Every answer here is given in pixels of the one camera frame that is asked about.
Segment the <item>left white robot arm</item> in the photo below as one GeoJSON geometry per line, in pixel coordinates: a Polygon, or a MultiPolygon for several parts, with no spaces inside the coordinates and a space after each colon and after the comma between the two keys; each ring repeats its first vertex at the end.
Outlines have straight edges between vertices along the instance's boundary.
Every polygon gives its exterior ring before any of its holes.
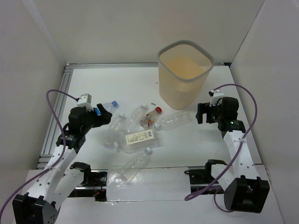
{"type": "Polygon", "coordinates": [[[96,127],[107,125],[112,117],[105,104],[96,107],[77,106],[70,110],[68,123],[58,137],[46,173],[23,195],[17,194],[12,202],[15,221],[18,224],[53,224],[62,203],[77,185],[92,182],[91,166],[74,161],[85,143],[86,134],[96,127]]]}

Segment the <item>clear bottle white cap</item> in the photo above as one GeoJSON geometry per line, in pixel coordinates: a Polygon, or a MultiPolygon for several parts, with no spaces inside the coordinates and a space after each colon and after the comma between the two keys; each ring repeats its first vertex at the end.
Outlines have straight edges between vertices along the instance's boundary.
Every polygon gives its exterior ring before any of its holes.
{"type": "Polygon", "coordinates": [[[191,121],[190,113],[185,111],[175,112],[173,114],[162,117],[154,124],[157,131],[168,131],[187,124],[191,121]]]}

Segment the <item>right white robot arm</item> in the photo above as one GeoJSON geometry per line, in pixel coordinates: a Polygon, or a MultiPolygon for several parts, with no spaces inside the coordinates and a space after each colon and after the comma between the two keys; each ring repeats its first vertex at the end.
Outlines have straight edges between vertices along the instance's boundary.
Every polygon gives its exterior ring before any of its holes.
{"type": "Polygon", "coordinates": [[[267,180],[257,172],[247,140],[244,123],[238,120],[239,102],[236,98],[217,97],[210,103],[199,103],[196,119],[217,123],[228,147],[231,162],[208,160],[204,178],[209,183],[218,182],[224,191],[224,204],[228,211],[261,213],[270,191],[267,180]]]}

